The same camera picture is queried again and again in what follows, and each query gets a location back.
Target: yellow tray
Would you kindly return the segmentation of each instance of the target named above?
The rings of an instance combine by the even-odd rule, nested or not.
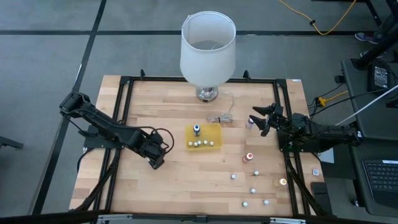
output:
[[[223,135],[221,133],[221,125],[218,123],[213,124],[199,124],[200,126],[200,135],[195,136],[193,132],[193,125],[187,125],[185,127],[185,145],[188,151],[204,151],[204,150],[213,150],[219,149],[223,145]],[[195,147],[194,145],[189,146],[189,142],[195,143],[197,141],[201,141],[201,145]]]

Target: lamp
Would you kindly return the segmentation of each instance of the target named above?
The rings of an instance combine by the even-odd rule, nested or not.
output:
[[[235,71],[235,25],[222,13],[198,12],[185,20],[181,36],[181,72],[200,100],[213,101]]]

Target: small bottle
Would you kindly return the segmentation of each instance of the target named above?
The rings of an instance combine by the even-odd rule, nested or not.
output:
[[[200,126],[199,125],[195,125],[193,127],[193,133],[195,134],[195,136],[199,136],[200,135]]]
[[[253,127],[254,121],[249,118],[248,121],[246,122],[246,128],[247,129],[251,129],[251,127]]]
[[[285,186],[287,184],[287,180],[285,178],[277,179],[272,182],[274,187]]]
[[[252,159],[253,159],[253,154],[249,152],[242,158],[242,161],[243,162],[250,162],[250,160],[252,160]]]

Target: wooden tabletop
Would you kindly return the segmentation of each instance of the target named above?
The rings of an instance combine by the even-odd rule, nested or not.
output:
[[[96,107],[109,116],[113,113],[119,80],[120,76],[106,75],[99,90]],[[287,80],[287,85],[292,111],[308,114],[301,81]],[[119,116],[124,108],[125,88]],[[215,101],[202,103],[196,98],[195,87],[187,82],[134,82],[127,125],[168,129],[174,135],[175,146],[157,170],[136,153],[122,150],[112,212],[292,215],[288,187],[272,184],[273,180],[286,178],[275,130],[260,137],[255,126],[245,128],[250,114],[260,116],[252,110],[253,106],[275,102],[272,85],[225,83],[219,86],[219,91]],[[284,105],[282,89],[279,93]],[[185,125],[205,124],[207,116],[227,112],[232,102],[233,122],[221,124],[223,147],[215,151],[187,151]],[[167,133],[161,134],[165,142],[171,141]],[[254,154],[254,159],[243,163],[242,157],[248,152]],[[70,208],[79,206],[96,185],[103,155],[104,149],[95,149],[81,161]],[[309,153],[300,155],[307,188],[310,189],[311,182],[323,182],[319,161]],[[312,175],[314,168],[320,171],[319,176]],[[255,170],[259,171],[258,176],[253,176]],[[231,174],[235,174],[236,179],[232,180]],[[250,193],[251,188],[256,189],[255,194]],[[107,191],[106,185],[101,208]],[[299,211],[303,213],[297,186],[296,195]]]

